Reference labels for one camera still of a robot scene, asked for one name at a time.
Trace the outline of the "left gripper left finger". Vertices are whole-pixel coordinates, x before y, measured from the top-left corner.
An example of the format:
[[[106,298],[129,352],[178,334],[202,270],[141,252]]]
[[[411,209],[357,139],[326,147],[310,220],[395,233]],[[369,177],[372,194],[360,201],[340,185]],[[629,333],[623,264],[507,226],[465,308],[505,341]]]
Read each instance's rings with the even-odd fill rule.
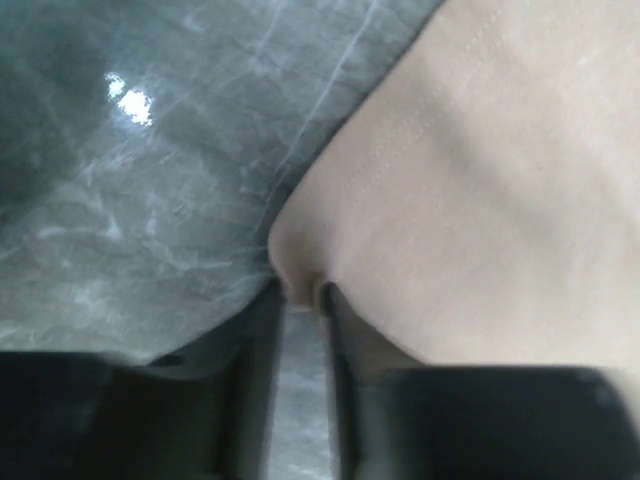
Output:
[[[184,347],[1,356],[5,479],[261,479],[284,302],[268,284]]]

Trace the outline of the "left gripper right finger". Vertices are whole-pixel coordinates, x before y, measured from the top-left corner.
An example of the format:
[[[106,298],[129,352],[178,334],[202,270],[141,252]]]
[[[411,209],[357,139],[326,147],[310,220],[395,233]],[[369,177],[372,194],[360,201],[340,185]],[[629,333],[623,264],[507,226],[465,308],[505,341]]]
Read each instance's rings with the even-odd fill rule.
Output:
[[[335,286],[327,319],[338,479],[635,479],[639,431],[597,371],[438,367],[385,339]]]

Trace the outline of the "beige t shirt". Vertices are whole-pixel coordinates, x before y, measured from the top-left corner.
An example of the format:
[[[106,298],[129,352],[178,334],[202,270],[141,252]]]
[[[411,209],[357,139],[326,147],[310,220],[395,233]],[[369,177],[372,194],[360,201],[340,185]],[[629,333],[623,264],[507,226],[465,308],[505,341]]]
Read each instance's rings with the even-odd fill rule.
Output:
[[[443,3],[269,253],[432,362],[637,369],[638,3]]]

